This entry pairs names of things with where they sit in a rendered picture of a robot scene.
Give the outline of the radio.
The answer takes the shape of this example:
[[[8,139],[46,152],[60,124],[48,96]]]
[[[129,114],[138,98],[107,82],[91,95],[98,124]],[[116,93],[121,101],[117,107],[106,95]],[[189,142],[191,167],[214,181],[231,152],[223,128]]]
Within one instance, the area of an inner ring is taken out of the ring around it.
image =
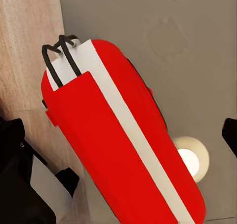
[[[203,197],[131,61],[111,42],[65,35],[42,54],[46,114],[120,223],[202,224]]]

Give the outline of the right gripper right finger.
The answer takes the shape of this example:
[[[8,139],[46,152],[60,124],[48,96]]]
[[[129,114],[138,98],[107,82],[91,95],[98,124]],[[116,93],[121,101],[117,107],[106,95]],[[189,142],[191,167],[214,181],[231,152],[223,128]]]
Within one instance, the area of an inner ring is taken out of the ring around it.
[[[222,136],[237,157],[237,120],[231,118],[225,120]]]

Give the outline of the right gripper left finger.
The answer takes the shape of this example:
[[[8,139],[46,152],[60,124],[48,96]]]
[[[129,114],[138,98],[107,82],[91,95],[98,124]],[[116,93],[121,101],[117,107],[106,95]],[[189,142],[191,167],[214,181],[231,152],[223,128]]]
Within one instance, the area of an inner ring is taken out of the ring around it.
[[[25,137],[20,118],[0,124],[0,177]]]

